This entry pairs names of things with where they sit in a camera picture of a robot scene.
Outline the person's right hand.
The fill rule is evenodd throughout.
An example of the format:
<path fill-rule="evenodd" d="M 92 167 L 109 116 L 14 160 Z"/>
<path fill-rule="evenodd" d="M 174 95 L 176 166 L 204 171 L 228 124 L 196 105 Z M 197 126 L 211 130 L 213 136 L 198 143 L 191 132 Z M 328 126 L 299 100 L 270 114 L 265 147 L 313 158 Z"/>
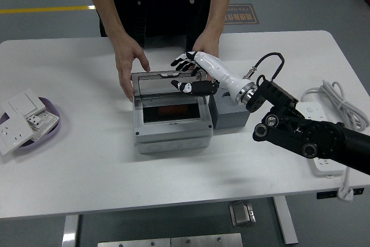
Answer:
<path fill-rule="evenodd" d="M 110 40 L 115 52 L 119 84 L 125 96 L 132 102 L 134 97 L 134 89 L 131 82 L 133 62 L 135 59 L 138 59 L 143 70 L 150 72 L 149 61 L 143 49 L 126 32 L 119 32 Z"/>

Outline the robot right hand white black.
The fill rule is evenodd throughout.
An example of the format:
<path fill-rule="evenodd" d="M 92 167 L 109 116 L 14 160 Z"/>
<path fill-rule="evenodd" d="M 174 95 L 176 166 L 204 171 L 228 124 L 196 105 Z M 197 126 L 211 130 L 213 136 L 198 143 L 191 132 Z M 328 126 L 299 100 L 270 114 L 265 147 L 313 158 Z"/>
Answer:
<path fill-rule="evenodd" d="M 190 51 L 181 54 L 171 63 L 177 71 L 187 71 L 193 67 L 192 76 L 201 69 L 215 79 L 191 83 L 171 81 L 179 91 L 192 95 L 213 95 L 218 88 L 229 92 L 237 104 L 246 104 L 257 91 L 257 86 L 249 79 L 242 79 L 227 68 L 219 58 L 201 51 Z"/>

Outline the person's left hand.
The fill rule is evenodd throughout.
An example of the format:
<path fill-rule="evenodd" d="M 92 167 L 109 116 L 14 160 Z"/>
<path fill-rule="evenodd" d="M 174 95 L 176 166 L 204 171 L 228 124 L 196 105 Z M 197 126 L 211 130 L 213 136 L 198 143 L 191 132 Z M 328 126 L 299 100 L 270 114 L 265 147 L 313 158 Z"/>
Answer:
<path fill-rule="evenodd" d="M 202 51 L 219 57 L 220 35 L 218 31 L 206 28 L 195 41 L 193 51 Z"/>

